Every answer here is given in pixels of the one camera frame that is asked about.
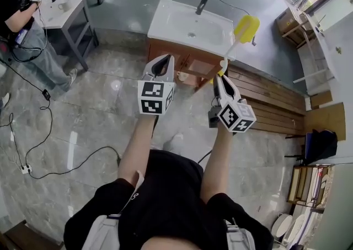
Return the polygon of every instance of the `hand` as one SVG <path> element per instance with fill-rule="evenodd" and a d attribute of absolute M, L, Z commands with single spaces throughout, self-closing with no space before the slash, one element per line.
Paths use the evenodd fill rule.
<path fill-rule="evenodd" d="M 35 10 L 37 10 L 37 9 L 39 8 L 40 4 L 41 4 L 41 1 L 39 1 L 39 2 L 33 2 L 33 3 L 32 3 L 32 6 L 35 5 L 35 7 L 36 7 Z"/>
<path fill-rule="evenodd" d="M 142 121 L 146 121 L 146 122 L 149 122 L 149 121 L 152 121 L 154 122 L 155 119 L 156 119 L 157 115 L 145 115 L 145 114 L 140 114 L 138 119 L 139 120 L 142 120 Z"/>
<path fill-rule="evenodd" d="M 218 122 L 218 133 L 232 134 L 221 121 Z"/>

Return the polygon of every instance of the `red object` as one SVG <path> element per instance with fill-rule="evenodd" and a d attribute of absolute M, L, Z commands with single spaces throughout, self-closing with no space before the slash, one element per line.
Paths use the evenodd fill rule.
<path fill-rule="evenodd" d="M 0 51 L 7 52 L 7 47 L 6 47 L 5 43 L 0 42 Z"/>

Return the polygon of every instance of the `cardboard box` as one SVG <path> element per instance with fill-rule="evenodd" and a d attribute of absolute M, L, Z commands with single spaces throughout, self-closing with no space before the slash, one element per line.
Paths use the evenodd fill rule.
<path fill-rule="evenodd" d="M 303 20 L 305 20 L 304 14 L 300 14 L 294 7 L 288 7 L 276 18 L 281 35 L 303 23 Z M 307 31 L 307 35 L 309 36 L 310 32 L 312 32 L 310 24 L 306 23 L 303 25 L 303 28 Z M 286 38 L 296 45 L 305 41 L 304 35 L 299 29 L 286 36 Z"/>
<path fill-rule="evenodd" d="M 330 90 L 321 92 L 319 94 L 316 94 L 310 97 L 311 108 L 313 110 L 318 109 L 320 105 L 329 103 L 332 100 L 333 99 L 332 99 L 332 94 Z"/>
<path fill-rule="evenodd" d="M 327 129 L 337 134 L 338 141 L 346 140 L 346 119 L 343 103 L 308 111 L 304 117 L 304 125 L 306 132 L 312 132 L 313 129 L 319 132 Z"/>

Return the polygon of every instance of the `sink basin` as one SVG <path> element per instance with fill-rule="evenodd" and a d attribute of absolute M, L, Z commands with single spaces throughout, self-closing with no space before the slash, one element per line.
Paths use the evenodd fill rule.
<path fill-rule="evenodd" d="M 223 56 L 234 43 L 233 21 L 171 0 L 160 0 L 147 36 Z M 229 55 L 235 60 L 235 52 Z"/>

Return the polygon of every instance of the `white table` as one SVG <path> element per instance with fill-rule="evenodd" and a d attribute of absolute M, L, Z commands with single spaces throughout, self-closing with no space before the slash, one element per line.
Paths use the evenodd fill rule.
<path fill-rule="evenodd" d="M 326 43 L 324 35 L 317 28 L 317 25 L 312 20 L 312 18 L 310 16 L 308 16 L 307 14 L 305 14 L 305 16 L 306 16 L 306 19 L 309 22 L 310 26 L 314 30 L 315 40 L 317 40 L 319 42 L 320 48 L 321 48 L 322 53 L 324 55 L 324 57 L 322 57 L 321 60 L 325 61 L 326 67 L 324 69 L 322 69 L 322 70 L 317 71 L 317 72 L 313 72 L 313 73 L 304 75 L 304 77 L 299 78 L 297 80 L 294 80 L 293 83 L 297 83 L 297 82 L 309 79 L 309 78 L 314 77 L 316 75 L 319 75 L 321 73 L 327 73 L 328 71 L 332 74 L 332 76 L 333 76 L 332 78 L 335 78 L 335 79 L 339 80 L 338 74 L 337 74 L 337 71 L 335 69 L 334 62 L 333 62 L 333 60 L 331 58 L 329 47 L 328 47 L 328 45 Z M 314 56 L 314 53 L 313 53 L 313 50 L 312 50 L 312 45 L 311 45 L 312 43 L 313 43 L 312 41 L 307 41 L 307 46 L 308 46 L 310 54 L 311 54 L 312 62 L 315 64 L 315 56 Z"/>
<path fill-rule="evenodd" d="M 92 47 L 92 44 L 98 46 L 99 43 L 97 35 L 95 33 L 94 28 L 92 27 L 92 22 L 90 19 L 86 0 L 69 0 L 71 7 L 68 11 L 64 12 L 63 10 L 59 9 L 58 5 L 66 1 L 67 0 L 56 0 L 55 2 L 52 2 L 51 0 L 44 0 L 42 1 L 39 10 L 37 10 L 33 14 L 33 16 L 36 22 L 41 25 L 44 29 L 47 29 L 47 31 L 60 30 L 65 36 L 70 48 L 72 49 L 73 53 L 75 54 L 82 67 L 87 70 L 88 66 L 84 58 L 88 54 L 90 48 Z M 73 41 L 70 33 L 68 32 L 68 29 L 81 10 L 84 11 L 84 15 L 87 22 L 83 27 L 81 33 L 79 34 L 78 39 L 76 41 Z M 88 29 L 90 30 L 92 38 L 88 43 L 84 53 L 80 53 L 78 45 Z"/>

